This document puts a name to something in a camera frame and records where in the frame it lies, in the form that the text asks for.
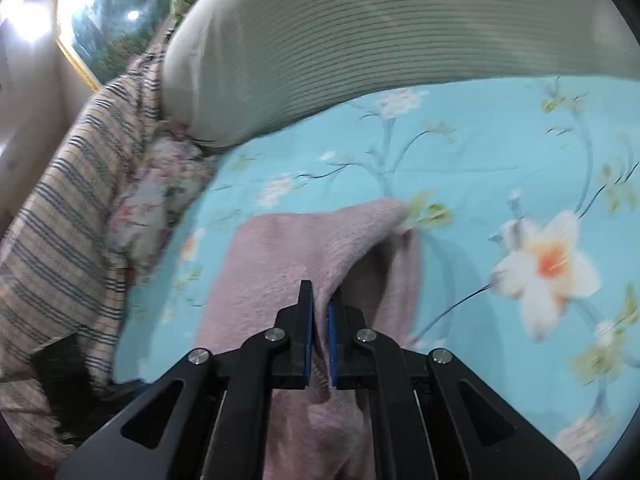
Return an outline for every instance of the white flower print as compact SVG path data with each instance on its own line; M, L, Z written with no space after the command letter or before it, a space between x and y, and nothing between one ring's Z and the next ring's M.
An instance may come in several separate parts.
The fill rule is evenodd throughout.
M295 189L295 184L290 176L283 175L274 178L265 184L264 189L258 195L257 205L270 209L280 202L280 197L285 196Z
M324 152L322 155L320 155L320 161L326 162L334 158L334 156L335 156L335 152Z
M604 320L599 322L596 325L595 336L596 336L596 345L606 348L607 346L612 346L616 341L616 332L615 332L616 324L610 320Z
M163 325L171 323L174 320L174 317L174 306L171 303L165 304L165 306L162 308L162 314L160 315L160 323L162 323Z
M562 211L544 229L528 218L500 229L510 252L491 282L500 294L520 300L524 325L535 341L556 327L568 300L591 296L602 286L593 264L575 250L578 224L574 213Z
M410 88L397 88L385 92L378 99L380 115L383 119L391 119L420 108L422 95L427 93L428 91L414 93Z
M556 446L575 465L581 467L589 459L598 441L604 436L595 418L579 418L568 428L564 428L556 435Z

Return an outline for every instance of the striped blanket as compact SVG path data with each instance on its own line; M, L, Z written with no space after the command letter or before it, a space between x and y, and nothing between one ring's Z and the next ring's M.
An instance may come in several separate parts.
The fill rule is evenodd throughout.
M56 437L30 353L76 332L95 387L110 378L125 280L123 269L106 265L106 223L158 124L169 37L95 94L0 246L0 412L46 465L57 465L72 448Z

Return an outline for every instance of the bed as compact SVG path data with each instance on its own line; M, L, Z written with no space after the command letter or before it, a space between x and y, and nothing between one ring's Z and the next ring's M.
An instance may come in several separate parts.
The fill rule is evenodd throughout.
M422 239L414 348L451 349L597 478L640 399L639 66L610 0L199 0L140 88L224 155L127 291L113 370L110 318L102 380L193 347L243 221L392 197Z
M210 284L249 217L390 196L410 204L422 235L415 347L455 352L588 478L640 396L639 93L638 82L594 76L392 89L235 148L128 295L114 379L154 381L193 347ZM552 270L519 299L509 283L486 290L520 215L575 251L573 299L549 323L539 319L543 282L563 294ZM553 267L546 258L541 269Z

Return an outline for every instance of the wall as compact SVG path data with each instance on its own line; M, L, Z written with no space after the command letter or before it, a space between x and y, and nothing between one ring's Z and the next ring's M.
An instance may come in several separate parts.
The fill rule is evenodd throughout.
M56 0L42 4L55 22ZM88 88L66 63L52 31L29 43L0 25L0 233L27 198L84 102Z

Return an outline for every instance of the pink towel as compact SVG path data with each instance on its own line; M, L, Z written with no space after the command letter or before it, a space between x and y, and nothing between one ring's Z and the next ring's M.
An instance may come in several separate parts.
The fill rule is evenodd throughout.
M296 303L301 280L313 283L316 303L310 386L273 393L265 479L375 478L366 398L330 387L326 307L341 285L344 303L360 308L368 326L407 342L420 277L418 235L401 227L407 215L406 205L378 200L325 214L257 216L238 228L199 346L224 352L273 326L277 311Z

